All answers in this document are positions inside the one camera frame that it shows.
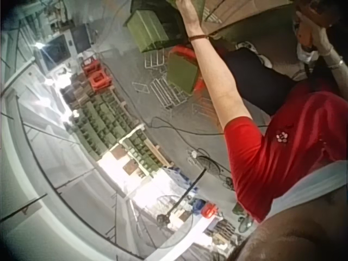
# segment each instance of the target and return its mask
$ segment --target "red object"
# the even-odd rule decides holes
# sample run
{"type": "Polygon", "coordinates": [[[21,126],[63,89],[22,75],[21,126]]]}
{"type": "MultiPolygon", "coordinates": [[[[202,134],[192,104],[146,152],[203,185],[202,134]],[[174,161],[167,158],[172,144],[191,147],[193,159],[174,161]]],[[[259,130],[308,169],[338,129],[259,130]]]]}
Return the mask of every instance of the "red object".
{"type": "Polygon", "coordinates": [[[84,60],[81,64],[81,67],[87,77],[102,68],[100,62],[94,57],[90,57],[84,60]]]}
{"type": "Polygon", "coordinates": [[[94,72],[88,78],[93,91],[100,91],[112,85],[112,79],[103,70],[94,72]]]}
{"type": "Polygon", "coordinates": [[[321,91],[310,93],[307,81],[299,83],[265,136],[248,117],[225,127],[237,199],[258,222],[267,216],[272,200],[301,178],[347,158],[348,103],[328,92],[326,83],[318,85],[321,91]]]}
{"type": "Polygon", "coordinates": [[[216,205],[212,203],[206,203],[203,209],[201,210],[202,216],[204,216],[206,219],[210,219],[217,212],[218,212],[218,209],[216,205]]]}

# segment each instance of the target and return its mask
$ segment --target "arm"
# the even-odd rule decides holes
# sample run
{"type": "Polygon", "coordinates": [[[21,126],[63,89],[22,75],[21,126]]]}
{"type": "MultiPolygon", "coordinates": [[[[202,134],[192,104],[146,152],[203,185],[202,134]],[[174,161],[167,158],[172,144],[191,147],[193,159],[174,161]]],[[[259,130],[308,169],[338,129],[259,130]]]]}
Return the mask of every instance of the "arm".
{"type": "MultiPolygon", "coordinates": [[[[191,0],[177,0],[176,3],[183,16],[188,36],[204,34],[191,0]]],[[[251,118],[237,91],[232,73],[210,41],[197,39],[192,41],[192,45],[221,127],[225,128],[226,124],[240,116],[251,118]]]]}
{"type": "Polygon", "coordinates": [[[300,12],[297,12],[297,15],[302,22],[311,27],[313,44],[318,49],[319,54],[325,59],[328,67],[331,69],[333,77],[335,78],[335,81],[340,89],[342,98],[348,101],[348,67],[329,42],[326,29],[318,26],[300,12]]]}
{"type": "Polygon", "coordinates": [[[348,67],[335,51],[333,46],[327,51],[319,51],[325,59],[326,64],[331,68],[333,77],[341,91],[342,98],[348,101],[348,67]]]}

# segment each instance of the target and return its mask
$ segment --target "red storage bin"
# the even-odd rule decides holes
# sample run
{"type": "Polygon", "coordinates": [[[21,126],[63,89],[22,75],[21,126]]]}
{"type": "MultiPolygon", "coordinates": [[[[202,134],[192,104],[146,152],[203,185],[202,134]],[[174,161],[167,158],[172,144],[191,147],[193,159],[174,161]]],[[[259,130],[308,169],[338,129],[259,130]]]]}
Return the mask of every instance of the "red storage bin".
{"type": "Polygon", "coordinates": [[[206,203],[201,211],[202,216],[206,219],[210,219],[213,215],[218,212],[218,209],[215,204],[206,203]]]}
{"type": "Polygon", "coordinates": [[[94,57],[84,60],[81,67],[87,77],[89,77],[92,73],[101,70],[102,68],[100,62],[94,57]]]}
{"type": "Polygon", "coordinates": [[[111,77],[105,71],[99,70],[90,75],[88,78],[94,92],[100,91],[113,84],[111,77]]]}

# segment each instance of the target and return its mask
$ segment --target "shoe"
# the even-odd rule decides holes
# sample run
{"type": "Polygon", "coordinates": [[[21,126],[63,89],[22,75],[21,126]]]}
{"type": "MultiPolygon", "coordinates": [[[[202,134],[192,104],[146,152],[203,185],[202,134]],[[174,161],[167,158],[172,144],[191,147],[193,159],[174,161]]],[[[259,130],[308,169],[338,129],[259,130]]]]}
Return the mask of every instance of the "shoe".
{"type": "Polygon", "coordinates": [[[269,69],[273,68],[273,64],[271,63],[271,61],[266,56],[259,54],[255,48],[255,45],[253,45],[252,43],[250,43],[248,41],[244,41],[244,42],[239,42],[235,45],[236,50],[241,49],[241,48],[247,48],[250,51],[252,51],[253,53],[255,53],[257,56],[259,56],[261,63],[265,67],[267,67],[269,69]]]}

